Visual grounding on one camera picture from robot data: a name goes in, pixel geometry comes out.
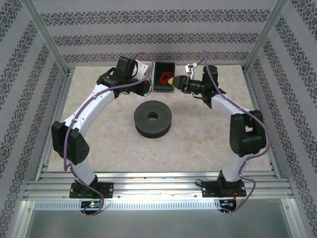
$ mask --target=patterned wall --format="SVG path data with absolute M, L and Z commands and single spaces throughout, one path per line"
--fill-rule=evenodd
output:
M 17 0 L 0 1 L 0 238 L 10 236 L 34 173 L 63 74 Z
M 250 78 L 309 237 L 317 237 L 316 2 L 289 1 Z
M 276 0 L 37 0 L 69 67 L 113 65 L 119 55 L 152 53 L 186 64 L 201 51 L 216 64 L 248 56 Z

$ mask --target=enclosure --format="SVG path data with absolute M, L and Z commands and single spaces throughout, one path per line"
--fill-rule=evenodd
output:
M 317 237 L 316 0 L 1 0 L 0 7 L 0 237 Z M 120 56 L 147 52 L 175 62 L 182 75 L 203 50 L 218 67 L 219 87 L 260 110 L 269 129 L 269 153 L 244 172 L 257 182 L 253 196 L 222 216 L 218 200 L 195 186 L 229 163 L 230 123 L 221 114 L 178 91 L 122 95 L 86 137 L 93 170 L 114 190 L 99 219 L 84 218 L 79 199 L 69 198 L 74 177 L 53 151 L 52 123 L 70 116 Z M 148 100 L 172 111 L 159 139 L 134 127 L 136 107 Z M 249 193 L 252 183 L 245 185 Z M 223 223 L 226 231 L 208 232 Z

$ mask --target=purple cable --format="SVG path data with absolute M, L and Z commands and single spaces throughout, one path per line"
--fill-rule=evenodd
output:
M 247 158 L 247 159 L 243 162 L 243 164 L 241 165 L 241 167 L 240 167 L 240 169 L 239 169 L 239 171 L 238 171 L 238 174 L 239 174 L 239 176 L 240 176 L 241 179 L 244 179 L 244 180 L 252 181 L 252 182 L 253 182 L 253 187 L 252 187 L 250 193 L 248 194 L 248 196 L 246 197 L 246 199 L 244 199 L 244 200 L 240 203 L 240 205 L 239 205 L 234 211 L 232 211 L 232 212 L 226 212 L 226 214 L 232 214 L 232 213 L 237 212 L 237 211 L 247 202 L 247 200 L 249 199 L 249 197 L 252 195 L 254 189 L 256 188 L 256 182 L 255 182 L 253 179 L 251 179 L 251 178 L 245 178 L 245 177 L 243 177 L 242 174 L 241 174 L 241 171 L 243 170 L 243 168 L 245 167 L 245 165 L 247 164 L 247 162 L 248 162 L 249 160 L 258 158 L 258 157 L 260 157 L 260 156 L 262 156 L 262 155 L 265 155 L 265 154 L 269 151 L 269 149 L 270 149 L 270 147 L 271 147 L 271 138 L 270 138 L 270 136 L 269 136 L 269 132 L 268 132 L 267 127 L 264 125 L 264 123 L 263 123 L 262 121 L 260 121 L 256 116 L 254 116 L 254 115 L 252 115 L 251 113 L 249 113 L 247 110 L 244 110 L 243 108 L 241 108 L 238 104 L 236 104 L 235 102 L 233 102 L 231 99 L 227 98 L 227 97 L 219 90 L 219 88 L 217 87 L 217 85 L 216 85 L 216 83 L 215 83 L 215 81 L 214 81 L 214 79 L 213 79 L 213 77 L 212 77 L 212 75 L 211 75 L 211 73 L 210 73 L 210 70 L 209 70 L 209 67 L 208 67 L 208 62 L 207 62 L 207 57 L 206 57 L 206 51 L 203 51 L 203 58 L 204 58 L 204 61 L 205 61 L 205 64 L 206 64 L 206 69 L 207 69 L 209 78 L 211 79 L 212 84 L 213 84 L 214 87 L 216 88 L 218 94 L 219 94 L 220 96 L 222 96 L 225 100 L 227 100 L 228 102 L 230 102 L 230 103 L 231 103 L 233 106 L 235 106 L 237 109 L 239 109 L 240 111 L 244 112 L 244 113 L 247 114 L 248 116 L 252 117 L 257 123 L 259 123 L 259 124 L 263 127 L 264 131 L 265 131 L 266 134 L 267 134 L 267 147 L 266 147 L 266 149 L 265 149 L 262 153 L 260 153 L 260 154 L 253 155 L 253 156 L 250 156 L 249 158 Z
M 137 53 L 135 56 L 134 56 L 134 59 L 136 59 L 139 55 L 146 55 L 148 58 L 150 58 L 150 61 L 152 63 L 151 65 L 151 69 L 150 71 L 148 72 L 148 74 L 140 81 L 138 82 L 135 82 L 135 83 L 130 83 L 130 84 L 126 84 L 126 85 L 120 85 L 120 86 L 115 86 L 115 87 L 111 87 L 111 88 L 107 88 L 103 91 L 100 91 L 99 93 L 97 93 L 95 96 L 91 97 L 89 100 L 87 100 L 87 102 L 78 110 L 78 113 L 75 115 L 75 117 L 72 119 L 68 129 L 67 129 L 67 132 L 66 132 L 66 136 L 65 136 L 65 142 L 64 142 L 64 171 L 67 171 L 68 167 L 71 167 L 71 164 L 67 164 L 67 143 L 68 143 L 68 138 L 69 138 L 69 134 L 70 134 L 70 131 L 71 129 L 73 128 L 74 124 L 76 123 L 77 119 L 79 118 L 80 114 L 83 112 L 83 110 L 94 100 L 96 99 L 99 95 L 105 93 L 105 92 L 108 92 L 108 91 L 111 91 L 111 90 L 114 90 L 114 89 L 118 89 L 118 88 L 126 88 L 126 87 L 131 87 L 131 86 L 135 86 L 139 83 L 142 83 L 144 82 L 145 80 L 147 80 L 150 76 L 151 76 L 151 73 L 153 71 L 153 66 L 154 66 L 154 59 L 152 58 L 152 56 L 146 52 L 140 52 L 140 53 Z M 77 175 L 76 173 L 74 172 L 74 170 L 72 169 L 72 167 L 70 168 L 70 171 L 71 173 L 75 176 L 75 178 L 82 184 L 84 185 L 85 187 L 87 187 L 88 189 L 94 191 L 95 193 L 97 193 L 100 197 L 101 197 L 101 206 L 100 208 L 93 214 L 89 215 L 89 217 L 93 217 L 95 215 L 97 215 L 98 213 L 101 212 L 101 210 L 103 209 L 104 207 L 104 196 L 98 192 L 97 190 L 93 189 L 92 187 L 90 187 L 88 184 L 86 184 L 85 182 L 83 182 Z M 86 208 L 84 209 L 83 213 L 84 213 L 84 216 L 86 216 Z

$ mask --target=purple wire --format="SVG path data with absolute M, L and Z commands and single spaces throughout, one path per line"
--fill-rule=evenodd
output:
M 212 84 L 213 84 L 214 87 L 216 88 L 218 94 L 219 94 L 220 96 L 222 96 L 222 97 L 224 98 L 224 100 L 227 100 L 228 102 L 230 102 L 230 103 L 231 103 L 233 106 L 235 106 L 237 109 L 239 109 L 240 111 L 244 112 L 245 114 L 249 115 L 249 116 L 252 117 L 254 120 L 256 120 L 256 122 L 259 123 L 259 124 L 263 127 L 264 131 L 265 131 L 266 134 L 267 134 L 267 147 L 266 147 L 266 149 L 265 149 L 262 153 L 260 153 L 260 154 L 253 155 L 253 156 L 250 156 L 249 158 L 247 158 L 247 159 L 242 163 L 242 165 L 241 165 L 241 167 L 240 167 L 240 169 L 239 169 L 239 171 L 238 171 L 238 174 L 239 174 L 239 176 L 240 176 L 241 179 L 244 179 L 244 180 L 252 181 L 252 182 L 253 182 L 253 187 L 252 187 L 250 193 L 248 194 L 248 196 L 246 197 L 246 199 L 244 199 L 244 200 L 240 203 L 240 205 L 239 205 L 234 211 L 232 211 L 232 212 L 226 212 L 226 214 L 232 214 L 232 213 L 235 213 L 235 212 L 237 212 L 238 210 L 240 210 L 240 208 L 248 201 L 249 197 L 252 195 L 254 189 L 256 188 L 256 182 L 255 182 L 253 179 L 251 179 L 251 178 L 245 178 L 245 177 L 243 177 L 242 174 L 241 174 L 241 171 L 243 170 L 243 168 L 245 167 L 245 165 L 247 164 L 247 162 L 248 162 L 249 160 L 258 158 L 258 157 L 260 157 L 260 156 L 262 156 L 262 155 L 265 155 L 265 154 L 269 151 L 269 149 L 270 149 L 270 147 L 271 147 L 271 138 L 270 138 L 270 136 L 269 136 L 269 132 L 268 132 L 267 127 L 264 125 L 264 123 L 263 123 L 262 121 L 260 121 L 256 116 L 254 116 L 254 115 L 252 115 L 251 113 L 249 113 L 247 110 L 244 110 L 243 108 L 241 108 L 238 104 L 236 104 L 236 103 L 235 103 L 234 101 L 232 101 L 231 99 L 227 98 L 227 97 L 219 90 L 219 88 L 217 87 L 217 85 L 216 85 L 216 83 L 215 83 L 215 81 L 214 81 L 214 79 L 213 79 L 213 77 L 212 77 L 212 74 L 210 73 L 210 70 L 209 70 L 209 67 L 208 67 L 208 62 L 207 62 L 207 57 L 206 57 L 206 51 L 203 51 L 203 58 L 204 58 L 204 61 L 205 61 L 205 64 L 206 64 L 206 69 L 207 69 L 209 78 L 211 79 Z
M 152 58 L 152 56 L 149 54 L 149 53 L 146 53 L 146 52 L 140 52 L 140 53 L 137 53 L 135 56 L 134 56 L 134 59 L 136 59 L 138 56 L 140 55 L 146 55 L 148 58 L 150 58 L 150 61 L 152 63 L 151 65 L 151 69 L 149 70 L 148 74 L 140 81 L 138 82 L 135 82 L 135 83 L 130 83 L 130 84 L 126 84 L 126 85 L 120 85 L 120 86 L 115 86 L 115 87 L 111 87 L 111 88 L 107 88 L 103 91 L 100 91 L 99 93 L 97 93 L 96 95 L 94 95 L 93 97 L 91 97 L 89 100 L 87 100 L 87 102 L 78 110 L 77 114 L 75 115 L 75 117 L 72 119 L 68 129 L 67 129 L 67 132 L 66 132 L 66 136 L 65 136 L 65 142 L 64 142 L 64 171 L 67 171 L 68 167 L 71 167 L 71 164 L 67 164 L 67 143 L 68 143 L 68 138 L 69 138 L 69 134 L 70 134 L 70 131 L 71 129 L 73 128 L 74 124 L 76 123 L 77 119 L 79 118 L 80 114 L 83 112 L 83 110 L 94 100 L 96 99 L 99 95 L 105 93 L 105 92 L 108 92 L 108 91 L 111 91 L 111 90 L 114 90 L 114 89 L 118 89 L 118 88 L 126 88 L 126 87 L 131 87 L 131 86 L 135 86 L 139 83 L 142 83 L 144 82 L 145 80 L 147 80 L 150 76 L 151 76 L 151 73 L 153 71 L 153 66 L 154 66 L 154 59 Z M 95 193 L 97 193 L 100 197 L 101 197 L 101 206 L 100 208 L 93 214 L 89 215 L 89 217 L 93 217 L 95 215 L 97 215 L 98 213 L 101 212 L 101 210 L 103 209 L 104 207 L 104 196 L 98 192 L 97 190 L 93 189 L 92 187 L 90 187 L 88 184 L 86 184 L 85 182 L 83 182 L 77 175 L 76 173 L 74 172 L 74 170 L 72 169 L 72 167 L 70 168 L 70 171 L 71 173 L 75 176 L 75 178 L 81 183 L 83 184 L 85 187 L 87 187 L 88 189 L 94 191 Z

